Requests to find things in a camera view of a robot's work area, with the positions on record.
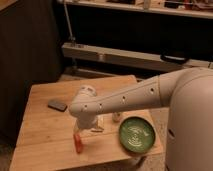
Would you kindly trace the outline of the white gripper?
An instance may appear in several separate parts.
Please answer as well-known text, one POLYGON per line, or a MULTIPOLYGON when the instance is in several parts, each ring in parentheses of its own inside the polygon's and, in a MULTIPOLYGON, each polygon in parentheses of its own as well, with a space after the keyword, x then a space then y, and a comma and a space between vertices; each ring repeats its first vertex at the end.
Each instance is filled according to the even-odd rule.
POLYGON ((77 118, 73 129, 74 134, 80 134, 83 130, 95 128, 98 125, 98 117, 81 117, 77 118))

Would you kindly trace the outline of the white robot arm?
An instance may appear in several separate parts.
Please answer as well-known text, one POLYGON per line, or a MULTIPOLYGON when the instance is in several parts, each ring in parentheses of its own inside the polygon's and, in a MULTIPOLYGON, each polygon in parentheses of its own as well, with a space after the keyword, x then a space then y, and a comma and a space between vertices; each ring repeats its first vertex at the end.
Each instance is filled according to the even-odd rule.
POLYGON ((193 67, 98 95, 82 86, 69 106, 81 129, 100 114, 167 107, 166 171, 213 171, 213 69, 193 67))

